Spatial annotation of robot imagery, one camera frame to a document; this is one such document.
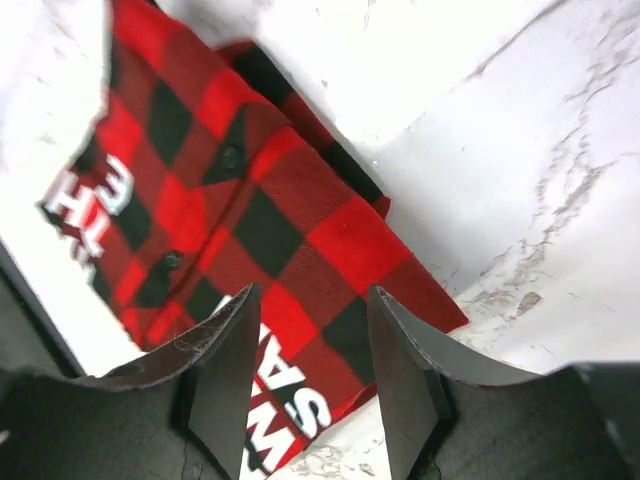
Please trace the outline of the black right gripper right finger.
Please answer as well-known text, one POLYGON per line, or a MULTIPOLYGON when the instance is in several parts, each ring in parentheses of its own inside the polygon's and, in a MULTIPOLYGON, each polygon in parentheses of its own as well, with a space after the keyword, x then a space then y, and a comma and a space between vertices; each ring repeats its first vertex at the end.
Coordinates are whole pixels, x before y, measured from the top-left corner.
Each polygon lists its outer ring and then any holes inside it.
POLYGON ((411 479, 457 420, 448 383, 518 385, 535 373, 492 359, 419 319, 380 286, 368 295, 370 348, 393 479, 411 479))

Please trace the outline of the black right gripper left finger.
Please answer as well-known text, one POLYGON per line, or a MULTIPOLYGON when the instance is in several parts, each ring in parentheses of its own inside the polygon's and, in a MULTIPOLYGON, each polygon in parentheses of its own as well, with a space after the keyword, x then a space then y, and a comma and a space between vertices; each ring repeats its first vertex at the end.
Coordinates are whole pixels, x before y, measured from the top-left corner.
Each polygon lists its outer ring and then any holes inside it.
POLYGON ((259 329, 260 288, 251 284, 186 333, 84 381, 113 392, 151 391, 175 381, 170 427, 204 455, 221 479, 237 479, 259 329))

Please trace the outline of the red black plaid shirt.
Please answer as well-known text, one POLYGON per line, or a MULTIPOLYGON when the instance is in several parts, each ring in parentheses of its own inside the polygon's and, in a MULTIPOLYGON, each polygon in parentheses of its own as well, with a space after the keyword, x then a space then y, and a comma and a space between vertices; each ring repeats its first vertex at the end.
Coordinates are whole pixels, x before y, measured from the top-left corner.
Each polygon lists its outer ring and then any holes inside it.
POLYGON ((443 332, 466 317, 256 44, 210 48, 151 1, 111 8, 106 115, 39 209, 145 351, 261 287, 245 448, 264 478, 373 396, 371 285, 443 332))

